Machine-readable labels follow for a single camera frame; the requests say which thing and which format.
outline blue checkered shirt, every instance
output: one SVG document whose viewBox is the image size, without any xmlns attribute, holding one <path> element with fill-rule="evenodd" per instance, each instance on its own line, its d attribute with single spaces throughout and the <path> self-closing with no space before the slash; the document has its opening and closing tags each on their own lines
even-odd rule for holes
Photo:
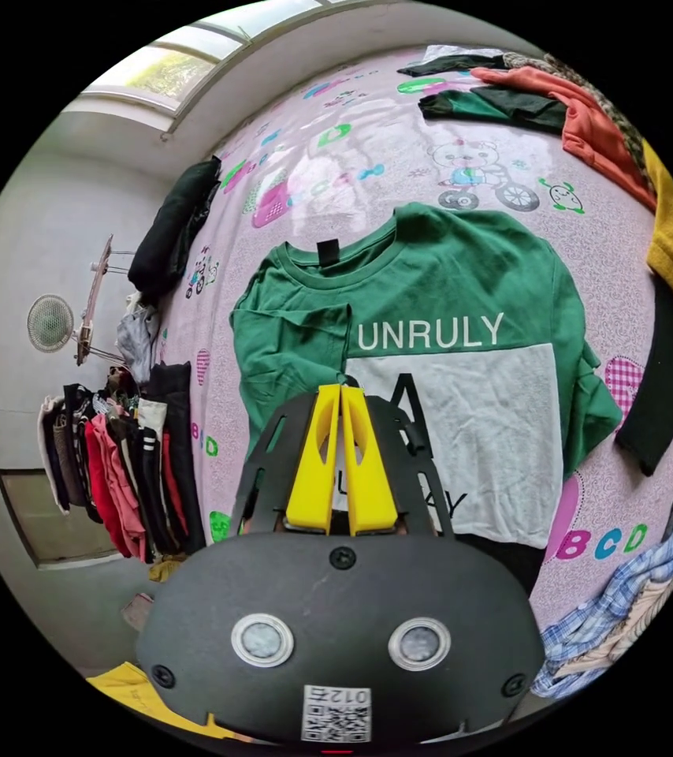
<svg viewBox="0 0 673 757">
<path fill-rule="evenodd" d="M 541 634 L 546 659 L 531 691 L 537 696 L 562 699 L 575 694 L 606 668 L 555 678 L 569 660 L 596 648 L 610 631 L 628 617 L 631 606 L 647 581 L 663 583 L 673 578 L 673 532 L 669 539 L 623 563 L 607 587 L 595 599 L 577 607 Z"/>
</svg>

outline leopard print fabric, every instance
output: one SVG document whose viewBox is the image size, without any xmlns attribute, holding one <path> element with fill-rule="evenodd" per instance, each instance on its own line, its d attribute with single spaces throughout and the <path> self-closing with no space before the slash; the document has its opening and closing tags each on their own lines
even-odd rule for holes
<svg viewBox="0 0 673 757">
<path fill-rule="evenodd" d="M 596 87 L 586 81 L 586 79 L 584 79 L 579 73 L 576 73 L 570 66 L 565 65 L 562 61 L 549 53 L 544 56 L 543 61 L 538 58 L 527 58 L 525 55 L 519 53 L 505 53 L 503 58 L 504 64 L 509 69 L 520 69 L 525 65 L 529 65 L 532 68 L 539 69 L 540 71 L 552 74 L 553 76 L 558 76 L 560 79 L 565 79 L 565 81 L 577 84 L 579 87 L 589 92 L 589 94 L 597 101 L 597 105 L 601 108 L 604 115 L 606 115 L 607 118 L 609 118 L 620 130 L 620 133 L 623 135 L 623 143 L 625 144 L 630 157 L 633 159 L 634 164 L 638 168 L 639 173 L 649 190 L 653 194 L 656 194 L 652 180 L 649 178 L 649 173 L 646 170 L 644 145 L 641 134 Z"/>
</svg>

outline label sticker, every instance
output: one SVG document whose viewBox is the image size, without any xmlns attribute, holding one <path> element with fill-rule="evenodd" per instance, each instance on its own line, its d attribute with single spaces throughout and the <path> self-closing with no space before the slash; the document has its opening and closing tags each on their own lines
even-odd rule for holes
<svg viewBox="0 0 673 757">
<path fill-rule="evenodd" d="M 306 686 L 302 741 L 370 741 L 370 689 Z"/>
</svg>

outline red garment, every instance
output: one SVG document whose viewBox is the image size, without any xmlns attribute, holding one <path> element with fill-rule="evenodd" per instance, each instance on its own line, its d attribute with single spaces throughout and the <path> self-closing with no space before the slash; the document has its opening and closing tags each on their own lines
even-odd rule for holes
<svg viewBox="0 0 673 757">
<path fill-rule="evenodd" d="M 147 552 L 147 536 L 145 527 L 139 517 L 139 503 L 134 496 L 132 486 L 126 477 L 126 471 L 121 464 L 116 442 L 108 435 L 106 417 L 97 415 L 91 421 L 92 430 L 99 441 L 103 470 L 106 474 L 106 484 L 113 499 L 121 522 L 121 532 L 129 551 L 134 557 L 145 562 Z"/>
<path fill-rule="evenodd" d="M 171 469 L 171 458 L 169 457 L 169 433 L 163 432 L 163 473 L 165 475 L 165 484 L 169 490 L 169 497 L 171 498 L 171 504 L 173 509 L 179 517 L 181 527 L 184 529 L 184 533 L 189 535 L 187 529 L 187 519 L 184 517 L 184 509 L 181 506 L 181 497 L 179 496 L 179 487 L 177 486 L 177 480 L 173 477 L 173 470 Z"/>
<path fill-rule="evenodd" d="M 121 530 L 121 520 L 118 517 L 118 511 L 106 483 L 106 472 L 102 466 L 100 442 L 97 439 L 92 423 L 85 425 L 84 438 L 87 441 L 87 468 L 90 472 L 92 501 L 95 503 L 95 509 L 102 518 L 102 522 L 108 531 L 113 545 L 124 557 L 131 557 L 132 553 L 126 546 L 124 532 Z"/>
<path fill-rule="evenodd" d="M 625 189 L 652 212 L 656 210 L 656 197 L 630 157 L 623 134 L 583 87 L 530 65 L 509 71 L 476 68 L 470 73 L 487 84 L 559 100 L 567 108 L 563 149 Z"/>
</svg>

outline white wall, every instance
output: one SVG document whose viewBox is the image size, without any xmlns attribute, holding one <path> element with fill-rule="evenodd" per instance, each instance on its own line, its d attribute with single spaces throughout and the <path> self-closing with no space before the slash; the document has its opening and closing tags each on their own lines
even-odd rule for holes
<svg viewBox="0 0 673 757">
<path fill-rule="evenodd" d="M 77 368 L 74 344 L 53 355 L 28 341 L 26 315 L 43 293 L 63 296 L 80 317 L 109 234 L 134 250 L 170 185 L 95 161 L 30 154 L 0 196 L 0 468 L 40 468 L 36 421 L 42 399 L 66 383 L 104 384 L 107 365 Z M 105 276 L 95 310 L 95 346 L 116 351 L 115 328 L 132 291 L 125 276 Z M 75 666 L 101 669 L 132 657 L 134 632 L 119 609 L 153 591 L 137 560 L 86 568 L 36 569 L 0 494 L 0 572 L 28 616 Z"/>
<path fill-rule="evenodd" d="M 203 160 L 241 121 L 302 80 L 341 63 L 401 47 L 428 44 L 502 47 L 527 55 L 527 41 L 464 13 L 420 2 L 332 6 L 330 15 L 273 28 L 229 56 L 210 89 L 180 121 L 106 100 L 79 99 L 50 125 L 43 149 L 96 157 L 176 179 Z"/>
</svg>

